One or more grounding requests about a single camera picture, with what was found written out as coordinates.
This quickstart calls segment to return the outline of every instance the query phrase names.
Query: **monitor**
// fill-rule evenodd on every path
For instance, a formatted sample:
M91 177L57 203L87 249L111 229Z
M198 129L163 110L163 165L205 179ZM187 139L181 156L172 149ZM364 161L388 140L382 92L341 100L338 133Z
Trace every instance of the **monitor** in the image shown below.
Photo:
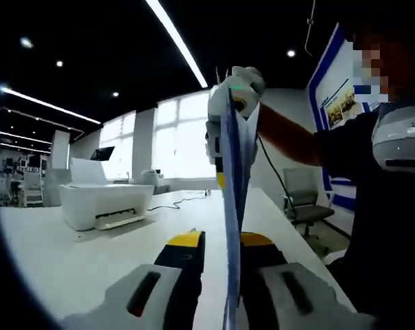
M41 167L41 156L33 155L28 160L28 167Z
M109 160L114 151L115 146L107 146L106 148L99 148L96 149L91 156L91 160L98 160L100 162L104 162L105 160Z

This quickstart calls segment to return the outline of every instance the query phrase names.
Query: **white desk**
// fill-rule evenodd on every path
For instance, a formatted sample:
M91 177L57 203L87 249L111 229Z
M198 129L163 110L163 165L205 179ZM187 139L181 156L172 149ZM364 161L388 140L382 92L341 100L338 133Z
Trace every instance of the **white desk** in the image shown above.
M153 197L151 207L202 192L177 191ZM221 329L226 298L224 204L218 190L206 199L183 201L180 210L160 208L150 219L99 232L75 232L60 208L2 208L1 225L24 278L57 319L97 307L105 290L141 263L153 263L165 243L192 228L206 232L202 293L194 329ZM300 262L354 307L317 255L277 206L258 188L248 192L243 230L272 239L288 262Z

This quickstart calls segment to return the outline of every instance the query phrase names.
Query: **linear ceiling light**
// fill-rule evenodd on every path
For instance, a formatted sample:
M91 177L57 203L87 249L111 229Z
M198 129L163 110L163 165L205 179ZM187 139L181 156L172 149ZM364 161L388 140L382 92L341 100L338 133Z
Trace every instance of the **linear ceiling light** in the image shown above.
M201 74L200 69L196 65L195 60L193 59L189 49L187 48L186 44L182 40L180 34L178 33L177 29L173 25L171 19L164 11L163 7L161 6L158 0L146 0L149 7L153 10L155 15L160 20L161 24L163 24L164 28L166 29L167 33L170 34L173 42L177 45L178 49L180 50L181 54L183 55L184 59L186 60L187 64L191 68L193 74L198 79L202 88L207 87L207 82Z
M32 138L30 138L30 137L25 137L25 136L15 135L15 134L6 133L6 132L2 132L2 131L0 131L0 134L2 134L2 135L12 136L12 137L14 137L14 138L21 138L21 139L25 139L25 140L29 140L29 141L35 141L35 142L40 142L40 143L52 144L51 142L42 141L42 140L38 140L38 139L32 139Z
M31 149L31 148L26 148L24 146L14 146L12 144L6 144L6 143L1 143L1 145L2 146L11 146L12 148L16 148L16 149L25 149L25 150L30 150L30 151L37 151L38 153L51 153L51 151Z
M24 95L22 93L19 93L17 91L13 91L12 89L10 89L8 87L5 87L5 86L1 86L0 87L0 91L2 91L3 93L7 93L7 94L14 95L14 96L18 96L20 98L25 98L26 100L29 100L29 101L32 101L32 102L35 102L35 103L39 103L40 105L45 105L46 107L52 108L54 110L62 111L63 113L68 113L69 115L72 115L72 116L75 116L75 117L79 117L79 118L82 118L84 120L88 120L89 122L93 122L95 124L101 124L101 122L99 122L97 120L94 120L94 119L85 117L83 115L79 115L78 113L75 113L75 112L72 112L72 111L68 111L68 110L65 110L65 109L60 108L60 107L56 107L55 105L52 105L50 103L46 103L46 102L40 101L40 100L38 100L36 98L32 98L30 96L26 96L26 95Z
M64 124L59 124L58 122L52 122L51 120L46 120L46 119L43 119L43 118L40 118L40 117L34 117L33 115L29 115L28 113L25 113L25 112L20 112L18 110L8 109L8 108L5 108L5 107L2 107L2 109L3 110L6 110L8 113L12 113L13 112L13 113L16 113L16 114L18 114L20 116L24 116L24 117L28 117L28 118L33 118L35 120L40 120L41 122L47 122L48 124L53 124L55 126L63 127L64 129L72 129L73 131L76 131L76 132L79 132L79 133L84 133L80 129L76 129L74 127L66 126Z

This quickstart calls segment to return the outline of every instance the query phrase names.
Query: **paper sheet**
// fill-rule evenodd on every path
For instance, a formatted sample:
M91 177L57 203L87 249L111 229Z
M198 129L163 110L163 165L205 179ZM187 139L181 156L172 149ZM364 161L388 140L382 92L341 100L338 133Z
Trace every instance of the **paper sheet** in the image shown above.
M236 309L240 297L240 232L255 152L257 108L248 120L234 110L231 90L228 107L221 116L221 152L224 167L224 212L228 258L228 289L223 329L236 329Z

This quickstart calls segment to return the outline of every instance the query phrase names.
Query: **person's arm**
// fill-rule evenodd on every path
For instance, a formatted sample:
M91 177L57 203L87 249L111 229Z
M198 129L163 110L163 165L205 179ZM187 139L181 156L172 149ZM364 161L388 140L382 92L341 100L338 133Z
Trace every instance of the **person's arm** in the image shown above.
M260 103L258 133L286 157L306 165L322 166L314 134Z

